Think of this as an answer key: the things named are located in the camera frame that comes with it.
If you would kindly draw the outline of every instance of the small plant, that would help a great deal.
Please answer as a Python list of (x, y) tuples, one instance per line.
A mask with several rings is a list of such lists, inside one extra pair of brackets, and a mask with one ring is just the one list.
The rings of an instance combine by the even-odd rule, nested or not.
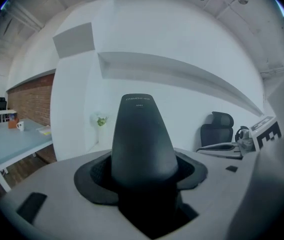
[(103, 126), (103, 125), (105, 125), (106, 124), (106, 122), (107, 122), (107, 120), (108, 120), (108, 116), (106, 116), (106, 117), (98, 117), (98, 119), (97, 119), (97, 125), (98, 126)]

